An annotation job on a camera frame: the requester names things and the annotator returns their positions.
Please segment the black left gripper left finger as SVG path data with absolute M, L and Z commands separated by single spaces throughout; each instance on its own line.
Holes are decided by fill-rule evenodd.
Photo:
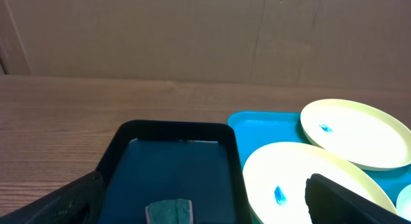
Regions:
M 105 197 L 101 173 L 92 171 L 1 217 L 1 224 L 95 224 Z

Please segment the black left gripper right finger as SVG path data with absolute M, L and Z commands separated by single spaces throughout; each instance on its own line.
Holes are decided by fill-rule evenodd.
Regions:
M 313 224 L 410 224 L 317 173 L 306 180 L 305 202 Z

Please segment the green sponge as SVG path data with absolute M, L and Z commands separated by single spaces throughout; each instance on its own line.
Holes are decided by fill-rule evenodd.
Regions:
M 145 207 L 147 224 L 193 224 L 191 200 L 176 199 L 154 202 Z

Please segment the light blue plate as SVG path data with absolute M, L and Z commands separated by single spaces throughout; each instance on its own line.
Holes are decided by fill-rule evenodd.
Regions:
M 411 221 L 411 185 L 404 187 L 398 194 L 396 209 L 399 216 Z

